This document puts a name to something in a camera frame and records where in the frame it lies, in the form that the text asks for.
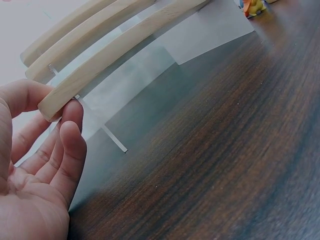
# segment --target wooden table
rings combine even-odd
[[[88,141],[70,239],[320,239],[320,1],[173,65]]]

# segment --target wooden slat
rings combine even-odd
[[[27,67],[30,67],[41,54],[47,51],[72,29],[115,1],[116,0],[89,0],[34,41],[20,55],[21,61]]]
[[[29,80],[48,83],[52,73],[49,64],[58,71],[85,50],[129,20],[142,10],[154,4],[155,0],[117,0],[90,17],[69,32],[56,44],[43,53],[25,72]]]
[[[101,71],[145,38],[204,2],[206,0],[176,0],[121,34],[50,92],[39,103],[40,112],[47,121],[52,121],[56,113]]]

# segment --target light wood piece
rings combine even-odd
[[[204,2],[206,0],[176,0],[121,34],[52,90],[39,103],[40,112],[47,121],[52,121],[57,112],[101,71],[148,36]]]
[[[116,0],[89,0],[82,6],[78,7],[74,12],[63,18],[53,28],[34,41],[20,55],[21,61],[27,67],[30,67],[30,65],[36,61],[41,54],[47,51],[72,29],[115,1]]]
[[[44,52],[25,72],[29,80],[48,83],[51,64],[61,70],[110,31],[150,7],[155,0],[117,0],[90,17]]]

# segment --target small figurine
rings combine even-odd
[[[257,16],[257,13],[266,10],[262,0],[242,0],[243,1],[243,12],[244,15],[248,17]]]

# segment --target wooden stick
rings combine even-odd
[[[72,29],[115,1],[116,0],[89,0],[34,41],[20,55],[21,61],[27,67],[30,67],[41,54],[47,51]]]
[[[154,4],[155,0],[117,0],[69,32],[25,72],[29,80],[47,84],[52,64],[58,71],[110,31]]]
[[[56,113],[101,71],[157,30],[206,1],[175,0],[125,31],[72,72],[39,103],[38,109],[44,118],[53,121]]]

